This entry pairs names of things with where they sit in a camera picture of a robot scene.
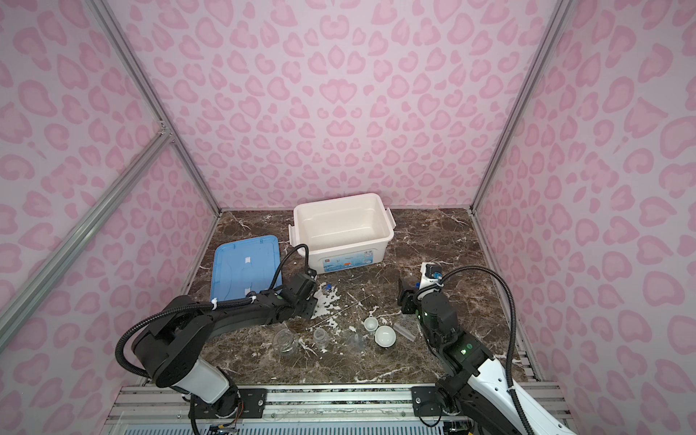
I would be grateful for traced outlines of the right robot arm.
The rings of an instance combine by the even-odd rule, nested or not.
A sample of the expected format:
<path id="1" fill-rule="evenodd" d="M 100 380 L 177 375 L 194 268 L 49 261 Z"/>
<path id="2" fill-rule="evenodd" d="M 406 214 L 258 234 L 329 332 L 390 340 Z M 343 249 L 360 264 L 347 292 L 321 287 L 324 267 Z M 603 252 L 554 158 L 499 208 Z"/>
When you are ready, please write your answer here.
<path id="1" fill-rule="evenodd" d="M 508 381 L 503 364 L 459 322 L 455 307 L 440 291 L 418 297 L 398 282 L 404 315 L 416 315 L 426 344 L 446 374 L 436 382 L 442 409 L 474 420 L 489 434 L 571 434 L 521 385 Z"/>

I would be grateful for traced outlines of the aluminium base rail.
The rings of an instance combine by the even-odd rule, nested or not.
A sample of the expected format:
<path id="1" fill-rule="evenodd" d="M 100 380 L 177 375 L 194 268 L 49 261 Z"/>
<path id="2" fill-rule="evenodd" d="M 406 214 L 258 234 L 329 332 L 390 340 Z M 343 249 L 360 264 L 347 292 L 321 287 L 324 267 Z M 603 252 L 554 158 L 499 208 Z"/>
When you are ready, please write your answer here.
<path id="1" fill-rule="evenodd" d="M 202 434 L 480 434 L 468 417 L 440 413 L 429 384 L 247 385 L 253 399 L 239 418 L 197 420 Z M 104 434 L 190 434 L 180 393 L 124 387 Z"/>

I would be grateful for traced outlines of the white plastic storage bin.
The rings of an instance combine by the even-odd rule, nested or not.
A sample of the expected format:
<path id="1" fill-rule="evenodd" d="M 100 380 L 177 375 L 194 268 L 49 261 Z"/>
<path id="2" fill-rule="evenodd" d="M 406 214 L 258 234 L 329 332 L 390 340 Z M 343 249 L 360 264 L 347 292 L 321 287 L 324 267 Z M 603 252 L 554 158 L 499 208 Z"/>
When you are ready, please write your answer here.
<path id="1" fill-rule="evenodd" d="M 319 274 L 382 262 L 396 228 L 391 210 L 374 193 L 302 204 L 293 215 L 289 242 L 308 246 L 309 266 Z"/>

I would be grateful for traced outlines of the white ceramic evaporating dish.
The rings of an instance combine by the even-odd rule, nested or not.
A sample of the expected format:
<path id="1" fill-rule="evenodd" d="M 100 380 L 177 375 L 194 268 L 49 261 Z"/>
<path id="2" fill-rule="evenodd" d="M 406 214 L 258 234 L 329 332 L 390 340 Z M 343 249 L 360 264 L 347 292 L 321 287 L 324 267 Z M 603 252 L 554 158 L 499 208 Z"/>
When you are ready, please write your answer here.
<path id="1" fill-rule="evenodd" d="M 396 332 L 391 326 L 379 326 L 374 332 L 374 341 L 382 348 L 392 347 L 396 339 Z"/>

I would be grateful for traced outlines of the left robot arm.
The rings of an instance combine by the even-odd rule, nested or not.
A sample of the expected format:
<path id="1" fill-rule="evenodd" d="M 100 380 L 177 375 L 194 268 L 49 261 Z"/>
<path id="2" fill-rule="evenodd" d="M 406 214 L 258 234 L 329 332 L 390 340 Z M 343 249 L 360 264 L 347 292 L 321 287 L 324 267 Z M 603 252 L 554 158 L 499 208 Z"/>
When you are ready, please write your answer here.
<path id="1" fill-rule="evenodd" d="M 318 289 L 309 268 L 281 286 L 223 302 L 200 303 L 183 295 L 165 309 L 132 326 L 119 340 L 115 357 L 130 373 L 150 379 L 159 388 L 189 394 L 222 415 L 240 402 L 239 388 L 201 352 L 221 335 L 253 326 L 282 324 L 312 317 Z"/>

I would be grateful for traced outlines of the clear plastic test tube rack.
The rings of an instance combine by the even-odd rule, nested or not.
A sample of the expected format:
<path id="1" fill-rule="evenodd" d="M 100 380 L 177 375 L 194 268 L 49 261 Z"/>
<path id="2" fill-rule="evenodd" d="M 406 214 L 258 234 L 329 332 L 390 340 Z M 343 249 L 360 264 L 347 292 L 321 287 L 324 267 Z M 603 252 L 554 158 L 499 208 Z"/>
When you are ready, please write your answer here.
<path id="1" fill-rule="evenodd" d="M 413 320 L 400 320 L 393 325 L 393 329 L 396 333 L 401 335 L 406 340 L 415 342 L 420 336 L 420 328 L 417 322 Z"/>

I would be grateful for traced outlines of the blue plastic bin lid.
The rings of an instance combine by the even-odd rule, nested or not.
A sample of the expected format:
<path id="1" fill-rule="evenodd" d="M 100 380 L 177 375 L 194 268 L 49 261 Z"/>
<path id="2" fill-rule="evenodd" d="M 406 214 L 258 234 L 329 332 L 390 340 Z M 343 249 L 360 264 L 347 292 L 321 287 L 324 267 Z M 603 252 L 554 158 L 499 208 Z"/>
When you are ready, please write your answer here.
<path id="1" fill-rule="evenodd" d="M 219 246 L 213 260 L 210 300 L 236 300 L 250 292 L 267 290 L 279 263 L 279 244 L 275 236 Z"/>

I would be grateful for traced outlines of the small white ceramic crucible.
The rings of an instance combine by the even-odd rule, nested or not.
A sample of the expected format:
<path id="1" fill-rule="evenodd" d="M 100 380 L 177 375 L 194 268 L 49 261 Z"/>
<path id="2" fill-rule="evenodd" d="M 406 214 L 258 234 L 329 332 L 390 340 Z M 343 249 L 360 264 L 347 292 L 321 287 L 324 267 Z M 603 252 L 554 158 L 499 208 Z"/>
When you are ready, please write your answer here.
<path id="1" fill-rule="evenodd" d="M 367 317 L 362 324 L 364 325 L 365 330 L 370 334 L 374 333 L 380 326 L 379 321 L 372 316 Z"/>

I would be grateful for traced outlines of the small clear glass beaker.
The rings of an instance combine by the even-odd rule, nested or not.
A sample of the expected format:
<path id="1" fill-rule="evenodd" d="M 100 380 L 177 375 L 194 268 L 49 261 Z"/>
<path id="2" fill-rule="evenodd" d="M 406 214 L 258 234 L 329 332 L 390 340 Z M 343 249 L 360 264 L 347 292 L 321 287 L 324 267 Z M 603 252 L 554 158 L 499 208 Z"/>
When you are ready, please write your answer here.
<path id="1" fill-rule="evenodd" d="M 315 329 L 313 332 L 313 339 L 315 346 L 320 350 L 328 348 L 328 345 L 331 343 L 329 333 L 327 333 L 326 330 L 321 327 Z"/>

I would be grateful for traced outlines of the clear glass flask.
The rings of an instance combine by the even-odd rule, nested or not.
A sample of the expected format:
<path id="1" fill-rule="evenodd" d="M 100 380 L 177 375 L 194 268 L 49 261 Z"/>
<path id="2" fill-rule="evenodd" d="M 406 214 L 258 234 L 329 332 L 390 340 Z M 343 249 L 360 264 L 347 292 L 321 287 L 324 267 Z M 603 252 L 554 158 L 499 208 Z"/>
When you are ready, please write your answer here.
<path id="1" fill-rule="evenodd" d="M 280 357 L 290 357 L 298 350 L 298 335 L 289 329 L 278 331 L 273 339 L 273 348 Z"/>

